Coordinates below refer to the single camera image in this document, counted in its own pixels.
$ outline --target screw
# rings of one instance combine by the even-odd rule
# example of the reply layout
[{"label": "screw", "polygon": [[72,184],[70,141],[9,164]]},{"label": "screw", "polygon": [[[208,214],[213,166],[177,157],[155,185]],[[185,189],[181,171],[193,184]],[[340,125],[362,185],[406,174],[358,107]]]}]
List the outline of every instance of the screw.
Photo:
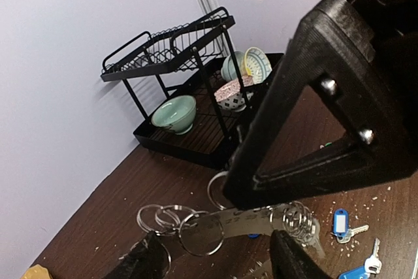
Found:
[{"label": "screw", "polygon": [[370,145],[374,140],[374,133],[370,129],[363,129],[359,131],[360,138],[367,145]]},{"label": "screw", "polygon": [[330,96],[337,94],[337,83],[331,78],[324,79],[321,82],[321,87]]}]

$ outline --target dish rack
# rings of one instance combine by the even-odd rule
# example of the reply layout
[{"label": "dish rack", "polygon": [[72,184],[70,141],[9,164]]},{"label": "dish rack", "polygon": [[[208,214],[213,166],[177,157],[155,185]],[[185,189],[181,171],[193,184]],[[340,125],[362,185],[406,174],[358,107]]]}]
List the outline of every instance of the dish rack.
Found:
[{"label": "dish rack", "polygon": [[[220,71],[225,59],[222,54],[226,50],[233,51],[228,28],[234,24],[234,18],[220,7],[190,24],[154,34],[145,31],[103,60],[102,80],[122,80],[145,118],[133,133],[143,147],[214,169],[228,164],[239,144],[236,127],[242,125],[244,129],[248,128],[283,55],[267,54],[273,71],[261,84],[244,87],[237,71],[242,91],[253,91],[254,95],[250,100],[246,99],[247,107],[242,112],[221,110],[214,92],[225,83]],[[133,50],[119,61],[108,63],[126,48]],[[161,76],[176,71],[196,73],[181,85],[166,86]],[[128,82],[130,78],[151,75],[156,77],[167,99],[179,95],[196,98],[196,118],[192,130],[185,135],[167,133],[152,125],[153,112],[149,115],[145,111]]]}]

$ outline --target white wall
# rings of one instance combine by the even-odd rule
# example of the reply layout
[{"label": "white wall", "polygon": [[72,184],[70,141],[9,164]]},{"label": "white wall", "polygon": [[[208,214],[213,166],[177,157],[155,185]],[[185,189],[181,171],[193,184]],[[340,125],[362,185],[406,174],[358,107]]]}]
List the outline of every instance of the white wall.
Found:
[{"label": "white wall", "polygon": [[231,28],[235,48],[251,46],[285,52],[300,19],[320,0],[218,0],[235,17]]},{"label": "white wall", "polygon": [[[196,0],[0,0],[0,269],[19,278],[138,144],[142,121],[102,59],[141,31],[201,15]],[[133,84],[148,108],[151,79]]]}]

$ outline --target blue key tag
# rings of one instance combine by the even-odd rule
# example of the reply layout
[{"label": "blue key tag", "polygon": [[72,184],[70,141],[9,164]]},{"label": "blue key tag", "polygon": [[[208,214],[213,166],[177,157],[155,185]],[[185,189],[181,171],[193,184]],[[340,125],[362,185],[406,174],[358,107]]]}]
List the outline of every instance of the blue key tag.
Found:
[{"label": "blue key tag", "polygon": [[370,274],[366,272],[365,267],[362,266],[341,274],[338,279],[369,279],[369,277]]},{"label": "blue key tag", "polygon": [[343,209],[337,209],[334,213],[334,235],[344,237],[348,232],[348,212]]}]

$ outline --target wooden table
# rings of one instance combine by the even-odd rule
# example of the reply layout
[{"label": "wooden table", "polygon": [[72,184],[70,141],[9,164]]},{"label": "wooden table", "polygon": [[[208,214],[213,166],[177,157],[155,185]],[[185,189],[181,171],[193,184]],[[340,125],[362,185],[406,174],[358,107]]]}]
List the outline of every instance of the wooden table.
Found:
[{"label": "wooden table", "polygon": [[[311,90],[306,90],[279,134],[263,167],[287,163],[341,137],[343,129]],[[138,147],[91,194],[35,263],[47,267],[54,279],[102,278],[130,247],[144,236],[136,223],[138,209],[146,204],[180,204],[196,210],[215,210],[206,197],[206,185],[215,175],[179,159]],[[418,176],[410,179],[313,197],[302,202],[321,222],[321,242],[327,254],[318,265],[333,278],[359,267],[372,253],[375,237],[381,240],[383,268],[378,278],[410,278],[418,247]],[[338,244],[331,235],[332,214],[349,212],[352,227],[368,223],[369,231],[356,242]],[[241,276],[256,261],[268,258],[268,237],[247,236],[225,241],[210,257],[183,256],[170,278],[225,278]]]}]

